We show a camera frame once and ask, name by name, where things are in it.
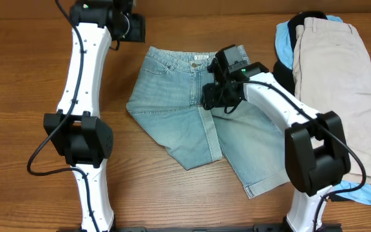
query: cable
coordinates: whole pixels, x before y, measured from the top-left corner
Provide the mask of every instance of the cable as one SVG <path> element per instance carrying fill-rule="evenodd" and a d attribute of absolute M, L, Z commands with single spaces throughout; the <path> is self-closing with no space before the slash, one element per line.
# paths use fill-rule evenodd
<path fill-rule="evenodd" d="M 38 148 L 31 155 L 31 157 L 28 160 L 28 163 L 26 165 L 26 170 L 31 175 L 35 175 L 35 176 L 38 176 L 38 177 L 52 175 L 52 174 L 55 174 L 55 173 L 62 173 L 64 171 L 77 171 L 77 172 L 79 172 L 82 175 L 82 178 L 84 179 L 85 186 L 86 186 L 88 212 L 89 212 L 90 217 L 91 217 L 91 219 L 93 221 L 93 224 L 94 224 L 94 227 L 95 227 L 96 232 L 100 232 L 100 230 L 98 228 L 98 225 L 97 225 L 97 222 L 95 221 L 93 210 L 91 208 L 90 187 L 88 186 L 88 178 L 87 178 L 88 174 L 85 174 L 85 172 L 83 172 L 83 170 L 81 170 L 79 168 L 61 168 L 61 169 L 57 169 L 57 170 L 53 170 L 53 171 L 47 171 L 47 172 L 36 172 L 36 171 L 32 171 L 31 170 L 31 164 L 32 164 L 33 160 L 35 159 L 35 157 L 45 147 L 45 145 L 51 140 L 51 138 L 64 126 L 64 124 L 66 123 L 67 119 L 70 117 L 70 115 L 71 115 L 71 113 L 72 113 L 72 111 L 73 111 L 73 109 L 75 107 L 75 103 L 77 102 L 78 90 L 79 90 L 79 87 L 80 87 L 81 77 L 82 77 L 82 69 L 84 67 L 84 45 L 82 44 L 81 35 L 80 35 L 77 27 L 71 21 L 70 16 L 68 16 L 68 14 L 65 12 L 64 8 L 61 6 L 59 0 L 55 0 L 55 3 L 57 4 L 58 9 L 65 16 L 65 18 L 71 24 L 72 28 L 75 30 L 75 33 L 77 34 L 78 41 L 80 43 L 80 54 L 81 54 L 80 68 L 79 68 L 79 72 L 78 72 L 77 84 L 75 85 L 74 96 L 73 96 L 73 98 L 71 100 L 70 109 L 68 110 L 68 112 L 65 115 L 65 117 L 63 118 L 63 120 L 59 123 L 59 125 L 49 134 L 49 136 L 47 136 L 47 138 L 38 146 Z"/>
<path fill-rule="evenodd" d="M 326 193 L 325 195 L 323 195 L 321 197 L 321 199 L 319 201 L 319 204 L 317 206 L 316 212 L 314 214 L 314 220 L 313 220 L 313 232 L 316 232 L 319 212 L 320 212 L 320 209 L 323 205 L 323 202 L 327 201 L 327 197 L 331 197 L 332 195 L 335 195 L 335 194 L 338 194 L 338 193 L 349 193 L 349 192 L 352 192 L 352 191 L 356 191 L 356 190 L 361 189 L 366 184 L 366 170 L 365 170 L 365 167 L 364 167 L 363 163 L 360 161 L 359 157 L 357 157 L 357 155 L 345 143 L 343 143 L 339 138 L 337 138 L 331 132 L 329 132 L 324 126 L 318 124 L 315 119 L 313 119 L 312 117 L 307 115 L 299 106 L 297 106 L 294 102 L 292 102 L 288 96 L 286 96 L 282 91 L 280 91 L 279 89 L 274 87 L 272 84 L 268 84 L 268 83 L 261 82 L 261 81 L 238 81 L 238 82 L 228 83 L 224 86 L 224 88 L 228 88 L 227 85 L 230 85 L 230 84 L 232 84 L 232 85 L 234 85 L 234 84 L 259 84 L 259 85 L 266 86 L 266 87 L 274 90 L 279 95 L 281 95 L 302 116 L 304 116 L 310 122 L 315 124 L 324 134 L 329 136 L 331 139 L 334 139 L 340 146 L 344 147 L 350 153 L 350 155 L 353 157 L 353 159 L 357 162 L 357 165 L 359 166 L 359 168 L 361 170 L 361 176 L 362 176 L 360 184 L 358 186 L 354 187 L 354 188 L 332 191 L 330 193 Z"/>

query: wooden surface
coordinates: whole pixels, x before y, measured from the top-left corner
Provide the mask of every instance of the wooden surface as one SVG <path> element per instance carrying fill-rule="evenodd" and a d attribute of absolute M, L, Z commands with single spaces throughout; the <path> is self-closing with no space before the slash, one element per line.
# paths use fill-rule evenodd
<path fill-rule="evenodd" d="M 60 0 L 70 9 L 75 0 Z M 323 12 L 371 12 L 371 0 L 138 0 L 134 12 L 148 17 L 296 14 L 307 10 Z M 0 19 L 62 18 L 54 0 L 0 0 Z"/>
<path fill-rule="evenodd" d="M 371 14 L 339 14 L 352 23 L 371 56 Z M 244 44 L 251 61 L 272 68 L 276 24 L 292 15 L 147 18 L 147 43 L 109 51 L 100 93 L 102 118 L 113 128 L 107 167 L 109 199 L 119 226 L 251 226 L 279 222 L 293 187 L 280 186 L 248 200 L 223 159 L 185 171 L 129 116 L 126 103 L 149 46 L 209 52 Z M 71 173 L 34 177 L 26 162 L 45 138 L 44 113 L 55 112 L 71 54 L 65 20 L 0 21 L 0 231 L 55 231 L 78 227 L 81 207 Z M 36 170 L 65 167 L 49 144 Z M 329 203 L 326 222 L 345 231 L 371 231 L 371 206 Z"/>

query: waistband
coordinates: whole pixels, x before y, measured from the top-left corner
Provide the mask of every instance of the waistband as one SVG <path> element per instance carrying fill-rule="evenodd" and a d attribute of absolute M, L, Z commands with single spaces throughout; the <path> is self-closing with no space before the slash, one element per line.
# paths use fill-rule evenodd
<path fill-rule="evenodd" d="M 313 28 L 313 32 L 348 32 L 350 34 L 354 34 L 356 32 L 356 29 L 350 24 L 313 17 L 308 17 L 304 20 L 304 27 Z"/>
<path fill-rule="evenodd" d="M 250 62 L 243 45 L 237 47 L 244 60 Z M 206 70 L 211 64 L 216 52 L 174 52 L 149 47 L 147 56 L 156 59 L 172 70 L 197 71 Z"/>

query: beige pants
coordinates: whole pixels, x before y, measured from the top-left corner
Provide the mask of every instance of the beige pants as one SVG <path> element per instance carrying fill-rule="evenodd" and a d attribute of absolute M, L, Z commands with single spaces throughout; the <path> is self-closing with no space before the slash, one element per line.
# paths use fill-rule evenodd
<path fill-rule="evenodd" d="M 321 113 L 336 112 L 347 144 L 365 166 L 371 184 L 371 62 L 357 30 L 350 24 L 306 18 L 296 28 L 293 76 L 296 98 Z M 352 169 L 343 180 L 361 181 Z"/>

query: denim shorts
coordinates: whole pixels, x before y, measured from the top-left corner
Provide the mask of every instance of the denim shorts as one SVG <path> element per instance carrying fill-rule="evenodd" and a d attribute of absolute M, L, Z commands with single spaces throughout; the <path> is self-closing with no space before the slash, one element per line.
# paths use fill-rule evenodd
<path fill-rule="evenodd" d="M 249 61 L 244 47 L 238 49 Z M 245 101 L 231 114 L 224 108 L 203 109 L 202 87 L 214 81 L 207 72 L 214 55 L 151 47 L 127 110 L 185 169 L 220 160 L 224 154 L 253 198 L 289 181 L 283 134 Z"/>

